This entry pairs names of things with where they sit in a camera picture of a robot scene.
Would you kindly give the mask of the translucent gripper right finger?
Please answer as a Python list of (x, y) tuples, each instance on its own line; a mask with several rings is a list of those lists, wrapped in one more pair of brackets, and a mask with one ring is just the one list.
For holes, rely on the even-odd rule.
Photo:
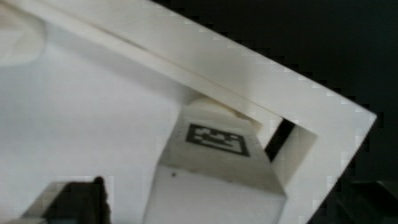
[(398, 182), (345, 181), (338, 193), (338, 224), (398, 224)]

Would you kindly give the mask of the translucent gripper left finger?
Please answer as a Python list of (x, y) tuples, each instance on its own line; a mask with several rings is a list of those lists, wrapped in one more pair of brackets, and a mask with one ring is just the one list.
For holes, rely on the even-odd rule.
[(11, 224), (112, 224), (101, 176), (91, 182), (53, 182)]

